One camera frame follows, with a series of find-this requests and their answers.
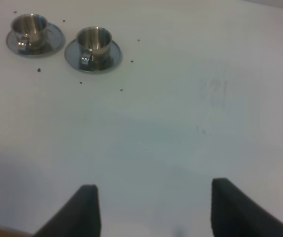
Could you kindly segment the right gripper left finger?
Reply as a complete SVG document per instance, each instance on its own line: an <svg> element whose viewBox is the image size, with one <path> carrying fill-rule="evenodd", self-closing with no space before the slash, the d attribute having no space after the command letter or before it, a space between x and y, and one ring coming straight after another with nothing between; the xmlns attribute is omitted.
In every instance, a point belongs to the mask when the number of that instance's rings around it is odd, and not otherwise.
<svg viewBox="0 0 283 237"><path fill-rule="evenodd" d="M100 237L101 230L98 187L83 185L34 236Z"/></svg>

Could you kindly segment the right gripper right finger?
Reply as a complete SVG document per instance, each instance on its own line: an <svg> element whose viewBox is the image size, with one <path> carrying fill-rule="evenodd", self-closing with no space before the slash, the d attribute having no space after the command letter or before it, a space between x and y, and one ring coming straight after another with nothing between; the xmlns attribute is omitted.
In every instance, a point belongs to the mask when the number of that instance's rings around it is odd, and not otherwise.
<svg viewBox="0 0 283 237"><path fill-rule="evenodd" d="M283 237L283 222L226 178L212 180L211 226L215 237Z"/></svg>

